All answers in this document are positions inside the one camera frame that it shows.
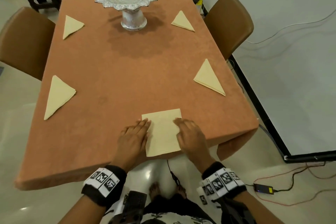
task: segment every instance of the person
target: person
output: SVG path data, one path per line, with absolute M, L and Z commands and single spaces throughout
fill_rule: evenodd
M 209 189 L 205 189 L 204 192 L 206 195 L 212 194 L 217 197 L 215 201 L 221 205 L 222 209 L 222 224 L 283 224 L 246 190 L 246 186 L 234 172 L 226 169 L 222 163 L 210 156 L 205 136 L 195 122 L 181 118 L 176 118 L 173 122 L 180 129 L 177 134 L 180 148 L 202 174 L 203 184 L 214 179 L 216 186 L 206 184 L 204 188 L 208 186 Z M 88 181 L 92 177 L 95 178 L 91 183 L 84 185 L 82 190 L 84 195 L 59 224 L 100 223 L 107 209 L 119 200 L 127 172 L 143 158 L 150 125 L 150 120 L 138 120 L 133 126 L 125 127 L 121 131 L 114 159 L 105 167 L 105 171 L 99 169 L 87 179 Z M 105 179 L 104 172 L 111 175 L 110 180 L 104 182 L 105 192 L 100 190 L 103 185 L 100 187 L 95 185 L 97 180 Z M 223 184 L 227 190 L 221 196 L 224 189 Z M 187 199 L 186 191 L 182 186 L 177 186 L 175 195 L 167 199 L 161 196 L 159 184 L 154 183 L 149 188 L 149 196 L 151 203 L 144 208 L 141 223 L 216 224 L 196 203 Z

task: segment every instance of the white cable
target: white cable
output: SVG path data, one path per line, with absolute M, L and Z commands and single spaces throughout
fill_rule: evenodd
M 311 23 L 317 23 L 317 22 L 320 22 L 320 21 L 324 21 L 324 20 L 326 20 L 327 18 L 329 18 L 330 16 L 332 16 L 335 12 L 336 12 L 336 9 L 335 9 L 331 14 L 329 14 L 327 17 L 325 17 L 325 18 L 323 18 L 323 19 L 321 19 L 321 20 L 319 20 L 319 21 L 302 22 L 302 23 L 295 23 L 295 24 L 288 25 L 288 26 L 283 27 L 282 29 L 280 29 L 278 32 L 276 32 L 274 35 L 270 36 L 269 38 L 266 38 L 265 40 L 262 40 L 262 41 L 257 42 L 257 43 L 252 43 L 252 42 L 250 42 L 250 41 L 248 41 L 248 40 L 245 40 L 245 41 L 248 42 L 248 43 L 250 43 L 250 44 L 260 44 L 260 43 L 262 43 L 262 42 L 265 42 L 265 41 L 268 40 L 268 39 L 271 39 L 272 37 L 274 37 L 276 34 L 278 34 L 280 31 L 282 31 L 282 30 L 285 29 L 285 28 L 288 28 L 288 27 L 291 27 L 291 26 L 295 26 L 295 25 L 304 25 L 304 24 L 311 24 Z

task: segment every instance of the left hand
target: left hand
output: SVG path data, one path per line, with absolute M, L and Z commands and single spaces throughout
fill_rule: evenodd
M 151 121 L 138 120 L 133 126 L 125 127 L 118 138 L 117 151 L 111 165 L 130 171 L 138 158 L 146 152 L 147 131 Z

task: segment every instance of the right hand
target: right hand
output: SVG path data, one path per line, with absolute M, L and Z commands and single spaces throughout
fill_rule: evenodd
M 203 173 L 215 159 L 210 156 L 202 130 L 192 120 L 176 118 L 173 122 L 180 128 L 176 137 L 182 152 Z

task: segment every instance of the hand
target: hand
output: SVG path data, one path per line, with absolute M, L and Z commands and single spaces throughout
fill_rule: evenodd
M 176 118 L 173 122 L 180 128 L 176 137 L 182 152 L 203 173 L 215 159 L 210 156 L 202 130 L 192 120 Z
M 134 126 L 125 127 L 118 138 L 117 151 L 111 165 L 128 172 L 135 166 L 138 158 L 146 152 L 147 131 L 151 121 L 147 118 L 136 121 Z

